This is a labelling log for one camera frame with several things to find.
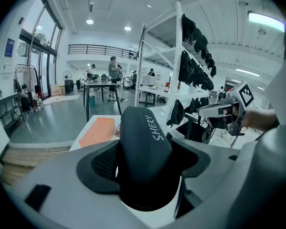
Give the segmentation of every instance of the railing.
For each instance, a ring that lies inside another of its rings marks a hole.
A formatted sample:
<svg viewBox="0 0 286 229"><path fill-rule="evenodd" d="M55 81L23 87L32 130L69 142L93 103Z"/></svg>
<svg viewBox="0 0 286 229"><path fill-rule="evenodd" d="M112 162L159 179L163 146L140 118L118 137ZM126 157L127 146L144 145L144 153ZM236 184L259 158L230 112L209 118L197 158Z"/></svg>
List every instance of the railing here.
<svg viewBox="0 0 286 229"><path fill-rule="evenodd" d="M101 54L137 60L139 52L102 45L71 44L68 54Z"/></svg>

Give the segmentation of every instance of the ceiling light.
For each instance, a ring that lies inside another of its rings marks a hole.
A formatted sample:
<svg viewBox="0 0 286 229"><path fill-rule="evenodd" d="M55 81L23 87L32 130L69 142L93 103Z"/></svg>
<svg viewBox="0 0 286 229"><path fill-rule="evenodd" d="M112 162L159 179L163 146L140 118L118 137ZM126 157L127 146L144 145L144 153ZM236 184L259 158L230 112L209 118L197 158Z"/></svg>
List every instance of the ceiling light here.
<svg viewBox="0 0 286 229"><path fill-rule="evenodd" d="M285 32L285 24L282 21L278 21L274 18L250 12L248 14L248 19L250 22L271 26L281 32Z"/></svg>
<svg viewBox="0 0 286 229"><path fill-rule="evenodd" d="M88 25L92 25L94 22L93 22L93 20L86 20L86 23L87 23Z"/></svg>
<svg viewBox="0 0 286 229"><path fill-rule="evenodd" d="M231 81L236 82L236 83L242 83L241 81L234 80L234 79L231 79Z"/></svg>
<svg viewBox="0 0 286 229"><path fill-rule="evenodd" d="M241 69L236 69L237 71L240 71L240 72L244 72L244 73L247 73L247 74L252 74L252 75L255 75L255 76L259 76L258 74L255 74L255 73L252 73L250 71L244 71L244 70L241 70Z"/></svg>

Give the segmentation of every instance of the man in gray shirt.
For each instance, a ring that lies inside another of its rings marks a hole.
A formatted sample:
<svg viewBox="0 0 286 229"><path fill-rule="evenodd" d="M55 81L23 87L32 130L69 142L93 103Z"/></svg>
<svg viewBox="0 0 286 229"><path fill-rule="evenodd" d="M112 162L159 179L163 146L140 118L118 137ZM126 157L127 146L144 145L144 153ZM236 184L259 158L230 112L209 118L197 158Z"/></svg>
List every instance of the man in gray shirt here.
<svg viewBox="0 0 286 229"><path fill-rule="evenodd" d="M119 79L119 70L121 69L120 67L116 67L115 66L115 61L116 61L116 57L112 56L110 58L110 64L108 66L108 71L109 71L109 75L111 76L111 82L112 83L117 83L117 80ZM112 100L116 100L116 98L114 97L114 87L111 86L109 88L110 94L108 101L112 101Z"/></svg>

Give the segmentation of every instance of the bottle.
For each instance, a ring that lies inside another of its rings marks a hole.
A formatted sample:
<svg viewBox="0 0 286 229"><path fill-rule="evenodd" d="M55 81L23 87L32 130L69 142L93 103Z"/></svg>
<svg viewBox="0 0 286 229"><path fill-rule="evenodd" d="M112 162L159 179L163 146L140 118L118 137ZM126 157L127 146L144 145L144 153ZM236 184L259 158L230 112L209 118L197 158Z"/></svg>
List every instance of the bottle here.
<svg viewBox="0 0 286 229"><path fill-rule="evenodd" d="M165 84L164 91L165 91L166 93L168 93L168 90L169 90L169 89L170 89L170 83L167 82L167 83Z"/></svg>

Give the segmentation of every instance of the blue bin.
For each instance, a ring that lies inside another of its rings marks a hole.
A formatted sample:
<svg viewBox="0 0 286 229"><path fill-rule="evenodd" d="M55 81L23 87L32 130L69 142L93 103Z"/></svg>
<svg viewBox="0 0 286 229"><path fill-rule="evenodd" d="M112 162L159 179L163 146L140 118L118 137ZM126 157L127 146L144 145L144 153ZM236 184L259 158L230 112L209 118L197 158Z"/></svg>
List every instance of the blue bin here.
<svg viewBox="0 0 286 229"><path fill-rule="evenodd" d="M95 106L95 96L89 96L89 106Z"/></svg>

